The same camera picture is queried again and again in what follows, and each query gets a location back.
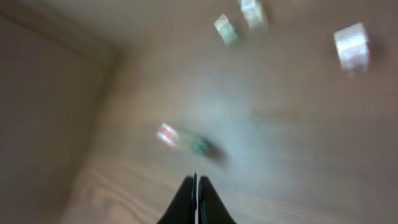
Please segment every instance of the brown surface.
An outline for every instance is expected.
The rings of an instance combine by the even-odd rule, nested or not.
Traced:
[[[194,172],[210,177],[239,223],[397,223],[392,5],[272,1],[269,32],[243,29],[235,49],[223,46],[214,12],[127,58],[65,223],[155,223]],[[224,12],[243,24],[236,8]],[[377,52],[369,75],[350,80],[332,33],[358,21]],[[161,121],[218,150],[171,151],[155,138]]]
[[[60,223],[108,69],[0,16],[0,223]]]

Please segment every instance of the wall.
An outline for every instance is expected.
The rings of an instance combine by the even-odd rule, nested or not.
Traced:
[[[59,222],[109,72],[33,30],[0,14],[0,223]]]

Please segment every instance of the small object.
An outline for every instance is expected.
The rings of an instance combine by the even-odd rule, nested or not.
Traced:
[[[157,132],[157,137],[168,147],[181,151],[192,151],[196,155],[204,155],[209,144],[196,134],[177,131],[171,125],[163,123]]]
[[[250,29],[261,25],[267,27],[267,17],[258,0],[240,0],[240,5],[243,16],[248,22]]]
[[[353,78],[358,70],[367,70],[371,61],[368,35],[363,24],[339,30],[334,33],[341,68]]]
[[[214,23],[218,33],[223,38],[225,45],[236,45],[239,42],[235,28],[229,22],[228,18],[223,14]]]

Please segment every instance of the floor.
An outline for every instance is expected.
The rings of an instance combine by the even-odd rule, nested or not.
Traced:
[[[238,223],[397,223],[398,16],[387,1],[338,3],[297,21],[303,8],[276,5],[270,29],[243,29],[233,49],[210,24],[127,57],[64,223],[155,223],[194,172]],[[375,54],[352,80],[332,33],[358,20]],[[169,149],[163,121],[216,151]]]

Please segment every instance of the white and red object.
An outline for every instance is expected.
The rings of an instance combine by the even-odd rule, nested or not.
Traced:
[[[157,137],[169,147],[175,148],[180,139],[178,131],[170,125],[163,123],[157,132]]]
[[[369,39],[361,22],[335,32],[334,38],[343,70],[368,68],[371,61]]]

